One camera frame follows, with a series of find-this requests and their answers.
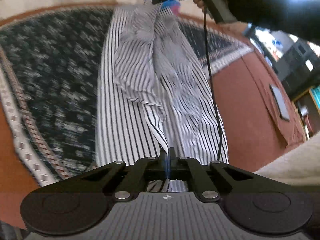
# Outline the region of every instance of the device handle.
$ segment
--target device handle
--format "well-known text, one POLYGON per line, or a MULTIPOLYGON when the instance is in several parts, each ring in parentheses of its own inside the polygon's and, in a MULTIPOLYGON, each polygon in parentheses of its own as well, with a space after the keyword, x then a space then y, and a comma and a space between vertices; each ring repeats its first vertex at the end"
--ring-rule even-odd
POLYGON ((208 14, 216 23, 236 22, 236 17, 230 12, 225 0, 203 0, 208 8, 208 14))

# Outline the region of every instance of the silver bolt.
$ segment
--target silver bolt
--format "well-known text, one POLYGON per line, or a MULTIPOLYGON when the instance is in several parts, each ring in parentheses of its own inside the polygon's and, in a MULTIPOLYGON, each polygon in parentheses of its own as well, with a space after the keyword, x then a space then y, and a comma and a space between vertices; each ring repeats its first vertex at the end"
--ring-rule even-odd
POLYGON ((130 197, 130 193, 127 191, 118 191, 115 193, 117 199, 126 199, 130 197))
POLYGON ((215 191, 212 190, 207 190, 205 192, 202 193, 203 197, 208 198, 208 199, 215 199, 217 197, 219 197, 219 194, 215 191))

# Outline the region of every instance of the black circular cover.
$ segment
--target black circular cover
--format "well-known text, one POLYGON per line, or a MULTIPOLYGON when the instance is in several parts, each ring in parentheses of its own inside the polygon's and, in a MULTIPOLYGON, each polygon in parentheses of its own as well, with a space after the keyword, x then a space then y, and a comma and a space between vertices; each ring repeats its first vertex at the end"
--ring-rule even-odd
POLYGON ((237 224, 260 234, 287 234, 305 225, 312 215, 305 193, 231 193, 225 210, 237 224))
POLYGON ((30 193, 20 206, 29 230, 66 236, 91 228, 107 211, 103 193, 30 193))

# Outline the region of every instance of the striped garment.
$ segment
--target striped garment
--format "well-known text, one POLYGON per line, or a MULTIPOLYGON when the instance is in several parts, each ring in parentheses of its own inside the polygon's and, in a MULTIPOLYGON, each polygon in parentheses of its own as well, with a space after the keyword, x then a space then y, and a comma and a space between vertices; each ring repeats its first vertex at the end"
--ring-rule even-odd
MULTIPOLYGON (((228 163, 219 118, 220 160, 228 163)), ((161 4, 116 8, 98 79, 97 165, 133 165, 158 157, 160 147, 208 165, 217 160, 218 144, 210 87, 171 10, 161 4)))

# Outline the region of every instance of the gray ribbed plate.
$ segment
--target gray ribbed plate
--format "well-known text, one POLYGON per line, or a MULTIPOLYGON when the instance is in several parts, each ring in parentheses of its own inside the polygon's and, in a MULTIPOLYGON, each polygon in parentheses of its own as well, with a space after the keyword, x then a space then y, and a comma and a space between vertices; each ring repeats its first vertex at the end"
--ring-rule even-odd
POLYGON ((219 205, 202 203, 192 192, 169 194, 145 192, 140 193, 138 198, 131 202, 117 203, 109 215, 94 228, 76 236, 58 239, 308 240, 309 238, 301 232, 292 236, 270 238, 248 233, 233 224, 219 205))

